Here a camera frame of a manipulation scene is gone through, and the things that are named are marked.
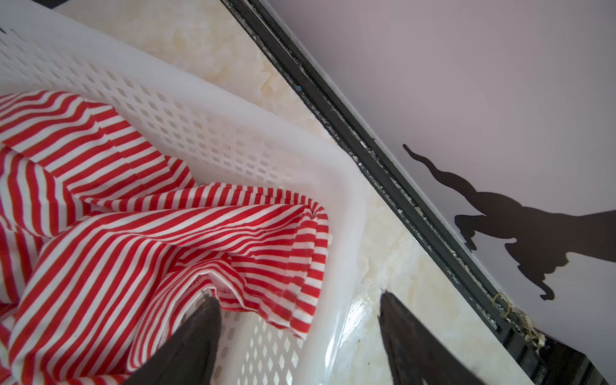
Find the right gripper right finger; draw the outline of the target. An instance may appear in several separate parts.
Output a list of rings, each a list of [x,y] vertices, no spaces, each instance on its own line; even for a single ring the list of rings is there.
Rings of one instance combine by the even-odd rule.
[[[483,383],[389,291],[380,296],[379,324],[394,384]]]

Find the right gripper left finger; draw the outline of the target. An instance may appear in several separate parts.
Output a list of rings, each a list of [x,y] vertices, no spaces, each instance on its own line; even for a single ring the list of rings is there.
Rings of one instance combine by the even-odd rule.
[[[201,306],[126,384],[208,384],[221,337],[221,308],[216,298]]]

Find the red white striped tank top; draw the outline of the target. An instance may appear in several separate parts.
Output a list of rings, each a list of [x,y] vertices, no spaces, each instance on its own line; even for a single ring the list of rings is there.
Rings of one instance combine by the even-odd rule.
[[[1,98],[4,384],[119,384],[206,294],[306,338],[329,243],[318,202],[197,184],[110,105]]]

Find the white plastic laundry basket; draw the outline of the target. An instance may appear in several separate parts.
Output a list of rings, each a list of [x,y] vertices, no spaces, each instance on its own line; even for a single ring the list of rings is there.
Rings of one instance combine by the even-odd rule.
[[[78,93],[110,104],[201,183],[286,189],[329,217],[322,292],[304,340],[256,314],[224,313],[216,384],[329,384],[359,269],[367,194],[330,141],[32,1],[1,4],[1,91]]]

